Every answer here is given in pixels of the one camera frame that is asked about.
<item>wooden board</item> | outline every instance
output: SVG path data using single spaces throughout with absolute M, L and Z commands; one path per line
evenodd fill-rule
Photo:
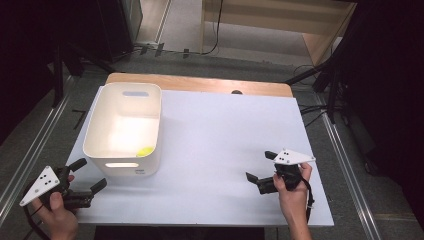
M 246 95 L 293 97 L 290 86 L 284 83 L 250 82 L 214 78 L 197 78 L 155 74 L 112 73 L 106 84 L 111 82 L 154 83 L 163 90 L 231 93 L 239 90 Z

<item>wrist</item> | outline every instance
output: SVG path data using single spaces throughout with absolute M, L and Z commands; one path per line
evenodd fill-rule
M 51 240 L 75 240 L 76 239 L 76 233 L 57 233 L 51 235 Z

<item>white board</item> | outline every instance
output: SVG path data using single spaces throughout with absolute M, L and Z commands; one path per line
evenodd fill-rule
M 98 225 L 278 226 L 286 225 L 278 193 L 260 195 L 245 172 L 270 177 L 265 151 L 282 148 L 313 155 L 296 99 L 185 91 L 162 93 L 162 156 L 148 177 L 107 178 L 81 223 Z M 84 156 L 87 116 L 67 165 Z M 74 173 L 73 190 L 106 177 L 87 158 Z M 310 226 L 334 222 L 316 164 Z

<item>hand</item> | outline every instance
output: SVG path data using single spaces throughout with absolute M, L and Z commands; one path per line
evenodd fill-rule
M 309 181 L 312 167 L 307 163 L 300 164 L 302 177 Z M 306 220 L 306 200 L 308 189 L 301 181 L 293 190 L 288 191 L 284 180 L 274 174 L 274 186 L 278 190 L 280 208 L 287 220 L 292 239 L 312 239 Z
M 34 209 L 42 205 L 40 199 L 34 199 L 32 206 Z M 47 224 L 50 231 L 50 238 L 55 239 L 75 239 L 78 232 L 78 221 L 75 215 L 65 209 L 61 193 L 54 192 L 50 195 L 50 208 L 41 207 L 37 214 L 41 220 Z

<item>cable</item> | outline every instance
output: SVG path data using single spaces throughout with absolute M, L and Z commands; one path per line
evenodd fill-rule
M 39 226 L 43 221 L 38 221 L 37 222 L 37 226 Z M 31 228 L 31 230 L 28 231 L 27 235 L 25 235 L 25 237 L 22 240 L 28 240 L 29 237 L 31 236 L 31 234 L 34 232 L 34 229 Z
M 44 207 L 44 205 L 43 204 L 41 204 L 41 206 L 39 207 L 39 208 L 37 208 L 37 210 L 35 210 L 35 212 L 33 212 L 32 214 L 31 214 L 31 217 L 32 216 L 34 216 L 38 211 L 40 211 L 40 209 L 42 208 L 42 207 Z
M 38 234 L 38 236 L 40 236 L 41 239 L 50 240 L 50 238 L 43 232 L 43 230 L 40 229 L 40 227 L 38 227 L 38 225 L 32 219 L 31 215 L 29 214 L 28 205 L 24 206 L 23 208 L 24 208 L 25 216 L 27 217 L 27 221 L 29 225 L 31 226 L 31 228 Z
M 318 116 L 316 118 L 312 119 L 312 121 L 310 121 L 308 124 L 305 125 L 305 128 L 307 128 L 309 125 L 311 125 L 313 122 L 315 122 L 319 117 L 321 117 L 326 112 L 327 111 L 323 111 L 320 114 L 318 114 Z
M 315 69 L 314 65 L 306 64 L 306 65 L 300 65 L 300 66 L 296 67 L 296 68 L 293 70 L 293 77 L 296 77 L 296 71 L 297 71 L 299 68 L 301 68 L 301 67 L 312 67 L 312 69 L 314 69 L 316 73 L 319 73 L 319 71 L 317 71 L 317 70 Z M 309 84 L 302 83 L 301 81 L 299 81 L 299 83 L 300 83 L 300 84 L 302 84 L 302 85 L 308 85 L 308 86 L 309 86 Z
M 215 27 L 213 25 L 214 35 L 216 36 L 215 45 L 213 46 L 213 48 L 209 52 L 206 52 L 206 53 L 200 53 L 200 52 L 180 52 L 180 51 L 171 51 L 171 50 L 160 50 L 160 51 L 161 52 L 165 52 L 165 53 L 188 54 L 188 55 L 193 54 L 193 55 L 201 55 L 201 56 L 202 55 L 208 55 L 208 54 L 212 53 L 217 48 L 218 42 L 219 42 L 219 26 L 220 26 L 220 23 L 221 23 L 221 15 L 222 15 L 222 5 L 223 5 L 223 2 L 224 2 L 224 0 L 221 0 L 221 4 L 220 4 L 220 7 L 219 7 L 219 15 L 218 15 L 218 23 L 217 23 L 217 27 L 216 27 L 216 34 L 215 34 Z M 155 49 L 155 48 L 147 48 L 147 50 L 156 51 L 157 49 Z M 141 51 L 141 49 L 134 50 L 131 53 L 127 53 L 127 54 L 124 54 L 124 55 L 121 55 L 121 56 L 132 54 L 132 53 L 137 52 L 137 51 Z

